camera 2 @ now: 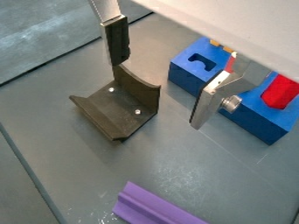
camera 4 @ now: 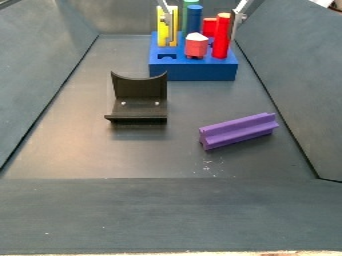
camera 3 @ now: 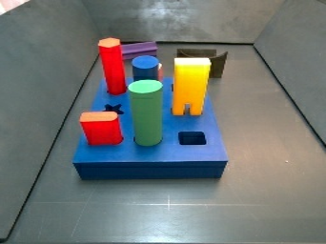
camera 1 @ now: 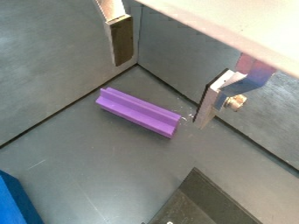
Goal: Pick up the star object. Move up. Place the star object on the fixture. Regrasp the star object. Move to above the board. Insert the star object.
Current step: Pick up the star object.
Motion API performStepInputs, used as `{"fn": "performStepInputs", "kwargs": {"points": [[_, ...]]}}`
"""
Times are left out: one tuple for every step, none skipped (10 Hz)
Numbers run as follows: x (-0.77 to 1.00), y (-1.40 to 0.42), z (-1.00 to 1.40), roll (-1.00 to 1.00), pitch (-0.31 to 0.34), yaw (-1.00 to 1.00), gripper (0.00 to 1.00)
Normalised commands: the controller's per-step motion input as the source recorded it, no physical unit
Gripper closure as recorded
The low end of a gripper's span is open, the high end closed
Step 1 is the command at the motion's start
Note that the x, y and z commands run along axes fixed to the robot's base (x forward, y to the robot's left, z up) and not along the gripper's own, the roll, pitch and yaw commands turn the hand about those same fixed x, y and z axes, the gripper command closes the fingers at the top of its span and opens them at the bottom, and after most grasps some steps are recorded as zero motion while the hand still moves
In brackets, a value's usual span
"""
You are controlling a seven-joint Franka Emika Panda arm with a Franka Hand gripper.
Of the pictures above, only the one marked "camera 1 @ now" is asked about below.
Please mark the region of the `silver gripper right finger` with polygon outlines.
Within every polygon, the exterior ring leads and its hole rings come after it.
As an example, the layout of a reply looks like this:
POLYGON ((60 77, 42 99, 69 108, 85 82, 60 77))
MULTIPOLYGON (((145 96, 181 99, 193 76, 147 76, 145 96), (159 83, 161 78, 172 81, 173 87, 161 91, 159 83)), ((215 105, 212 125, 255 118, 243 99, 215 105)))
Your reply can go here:
POLYGON ((263 61, 241 53, 235 70, 225 69, 205 85, 192 122, 203 129, 213 116, 224 109, 237 111, 245 101, 245 92, 261 88, 276 69, 263 61))

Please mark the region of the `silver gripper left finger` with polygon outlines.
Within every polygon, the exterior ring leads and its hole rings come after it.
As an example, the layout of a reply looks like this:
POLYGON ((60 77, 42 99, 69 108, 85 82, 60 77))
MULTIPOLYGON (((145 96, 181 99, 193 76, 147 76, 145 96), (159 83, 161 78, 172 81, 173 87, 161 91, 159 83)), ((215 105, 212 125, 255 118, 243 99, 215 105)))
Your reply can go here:
POLYGON ((114 66, 128 62, 135 54, 133 18, 126 14, 121 0, 93 0, 104 17, 114 66))

